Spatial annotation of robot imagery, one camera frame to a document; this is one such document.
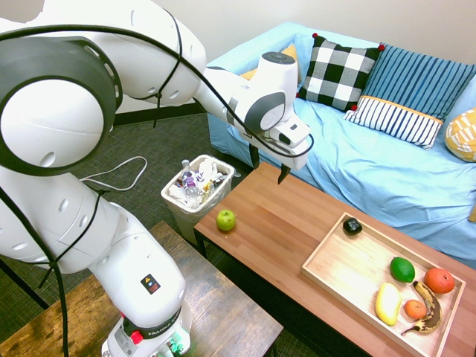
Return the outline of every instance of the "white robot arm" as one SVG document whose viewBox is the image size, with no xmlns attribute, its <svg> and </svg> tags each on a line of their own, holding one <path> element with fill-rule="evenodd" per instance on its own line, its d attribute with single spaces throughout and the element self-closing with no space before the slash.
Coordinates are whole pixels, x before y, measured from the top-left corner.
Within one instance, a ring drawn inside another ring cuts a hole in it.
<svg viewBox="0 0 476 357">
<path fill-rule="evenodd" d="M 297 77 L 276 53 L 249 82 L 206 68 L 198 39 L 148 0 L 47 0 L 32 22 L 1 20 L 0 254 L 66 274 L 89 268 L 123 314 L 103 356 L 184 354 L 192 318 L 176 264 L 69 171 L 99 150 L 123 93 L 165 106 L 195 98 L 299 169 L 309 127 L 292 109 Z"/>
</svg>

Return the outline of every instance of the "green apple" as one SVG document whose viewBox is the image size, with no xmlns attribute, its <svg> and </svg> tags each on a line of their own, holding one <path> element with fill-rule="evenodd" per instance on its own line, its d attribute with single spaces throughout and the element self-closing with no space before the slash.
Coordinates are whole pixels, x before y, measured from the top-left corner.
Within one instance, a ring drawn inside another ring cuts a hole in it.
<svg viewBox="0 0 476 357">
<path fill-rule="evenodd" d="M 221 210 L 216 216 L 216 226 L 222 231 L 229 231 L 235 226 L 237 218 L 230 210 Z"/>
</svg>

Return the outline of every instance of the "wooden tray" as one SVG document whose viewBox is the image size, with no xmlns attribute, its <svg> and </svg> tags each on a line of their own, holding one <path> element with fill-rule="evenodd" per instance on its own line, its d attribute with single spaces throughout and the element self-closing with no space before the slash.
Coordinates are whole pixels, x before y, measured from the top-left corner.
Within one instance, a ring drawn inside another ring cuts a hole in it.
<svg viewBox="0 0 476 357">
<path fill-rule="evenodd" d="M 423 281 L 425 273 L 436 264 L 407 249 L 359 220 L 362 232 L 350 237 L 344 233 L 343 222 L 351 215 L 344 213 L 332 230 L 304 263 L 301 271 L 319 286 L 360 314 L 393 341 L 416 357 L 439 357 L 451 328 L 465 282 L 453 275 L 454 289 L 436 295 L 443 310 L 443 321 L 427 334 L 400 333 L 414 325 L 403 309 L 410 299 L 422 301 L 410 283 L 400 283 L 390 274 L 390 261 L 404 257 L 415 267 L 415 280 Z M 392 283 L 400 291 L 402 306 L 395 326 L 389 327 L 377 318 L 375 301 L 380 286 Z"/>
</svg>

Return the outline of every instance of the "blue striped pillow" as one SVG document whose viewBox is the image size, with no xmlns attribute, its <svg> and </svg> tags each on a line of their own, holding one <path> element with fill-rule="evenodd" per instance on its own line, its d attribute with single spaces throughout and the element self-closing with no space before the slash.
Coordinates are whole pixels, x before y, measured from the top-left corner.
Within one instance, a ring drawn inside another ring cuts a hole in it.
<svg viewBox="0 0 476 357">
<path fill-rule="evenodd" d="M 476 65 L 386 45 L 362 95 L 388 100 L 444 120 L 475 76 Z"/>
<path fill-rule="evenodd" d="M 443 122 L 399 104 L 362 96 L 344 119 L 430 150 Z"/>
</svg>

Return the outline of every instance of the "yellow mango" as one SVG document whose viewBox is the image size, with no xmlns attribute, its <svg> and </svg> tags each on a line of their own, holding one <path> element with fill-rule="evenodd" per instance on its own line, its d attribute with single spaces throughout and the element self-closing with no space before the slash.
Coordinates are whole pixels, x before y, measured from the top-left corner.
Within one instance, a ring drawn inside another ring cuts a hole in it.
<svg viewBox="0 0 476 357">
<path fill-rule="evenodd" d="M 399 290 L 393 284 L 383 283 L 375 302 L 377 317 L 388 326 L 395 325 L 400 305 L 402 305 L 402 296 Z"/>
</svg>

